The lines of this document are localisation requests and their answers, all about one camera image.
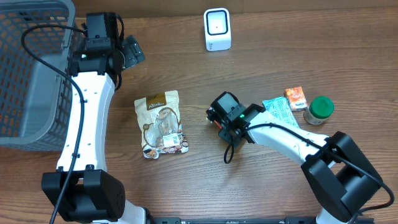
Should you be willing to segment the red white snack bar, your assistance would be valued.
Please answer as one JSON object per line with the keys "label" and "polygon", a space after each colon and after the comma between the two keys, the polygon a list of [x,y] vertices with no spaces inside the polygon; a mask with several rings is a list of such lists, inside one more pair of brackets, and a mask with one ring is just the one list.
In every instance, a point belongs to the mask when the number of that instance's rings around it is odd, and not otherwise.
{"label": "red white snack bar", "polygon": [[220,129],[223,129],[222,125],[219,122],[217,122],[217,120],[210,120],[210,121],[211,121],[211,123],[215,124]]}

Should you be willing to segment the teal wet wipes pack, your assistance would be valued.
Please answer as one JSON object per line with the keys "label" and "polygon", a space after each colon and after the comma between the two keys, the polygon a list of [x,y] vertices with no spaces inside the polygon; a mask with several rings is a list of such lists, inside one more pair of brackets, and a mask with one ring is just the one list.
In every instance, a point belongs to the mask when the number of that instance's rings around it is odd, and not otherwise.
{"label": "teal wet wipes pack", "polygon": [[285,97],[280,96],[271,100],[263,100],[262,104],[277,119],[297,128],[299,127]]}

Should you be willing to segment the white brown snack bag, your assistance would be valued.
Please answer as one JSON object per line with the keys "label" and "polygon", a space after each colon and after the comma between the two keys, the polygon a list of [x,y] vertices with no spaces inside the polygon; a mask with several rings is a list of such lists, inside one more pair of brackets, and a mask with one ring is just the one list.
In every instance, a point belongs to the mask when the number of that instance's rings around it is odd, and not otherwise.
{"label": "white brown snack bag", "polygon": [[166,91],[134,101],[145,158],[189,151],[180,119],[178,91]]}

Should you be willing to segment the orange tissue pack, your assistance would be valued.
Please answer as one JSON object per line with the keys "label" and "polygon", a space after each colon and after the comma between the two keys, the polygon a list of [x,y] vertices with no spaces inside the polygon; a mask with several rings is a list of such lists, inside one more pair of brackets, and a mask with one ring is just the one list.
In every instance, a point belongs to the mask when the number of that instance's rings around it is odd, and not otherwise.
{"label": "orange tissue pack", "polygon": [[308,106],[301,86],[285,89],[284,96],[292,111],[302,111]]}

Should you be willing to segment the green lid jar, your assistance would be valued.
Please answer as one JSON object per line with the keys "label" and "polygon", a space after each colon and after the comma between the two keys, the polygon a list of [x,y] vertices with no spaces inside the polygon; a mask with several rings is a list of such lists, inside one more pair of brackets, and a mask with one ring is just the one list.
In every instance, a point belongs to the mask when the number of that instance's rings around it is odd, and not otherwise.
{"label": "green lid jar", "polygon": [[315,98],[305,109],[303,116],[312,125],[324,123],[334,112],[335,106],[332,100],[325,96]]}

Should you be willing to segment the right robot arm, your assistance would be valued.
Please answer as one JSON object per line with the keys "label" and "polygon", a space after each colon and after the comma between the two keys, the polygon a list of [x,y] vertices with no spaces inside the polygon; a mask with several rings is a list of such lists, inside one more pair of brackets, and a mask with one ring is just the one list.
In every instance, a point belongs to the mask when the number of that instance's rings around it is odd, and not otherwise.
{"label": "right robot arm", "polygon": [[354,223],[381,188],[382,179],[353,139],[340,131],[331,137],[287,124],[265,107],[245,107],[223,92],[206,111],[227,143],[225,163],[242,140],[272,148],[297,163],[322,206],[315,223]]}

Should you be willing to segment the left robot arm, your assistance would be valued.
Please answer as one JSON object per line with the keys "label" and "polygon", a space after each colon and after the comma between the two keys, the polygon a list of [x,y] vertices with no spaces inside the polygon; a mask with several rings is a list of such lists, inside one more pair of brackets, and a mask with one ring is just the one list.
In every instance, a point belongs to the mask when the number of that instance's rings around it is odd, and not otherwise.
{"label": "left robot arm", "polygon": [[42,176],[42,190],[54,205],[50,220],[60,215],[66,222],[150,223],[148,211],[129,202],[122,182],[107,172],[104,150],[121,74],[145,57],[133,37],[124,38],[114,12],[87,14],[83,33],[83,47],[68,67],[73,88],[65,145],[56,171]]}

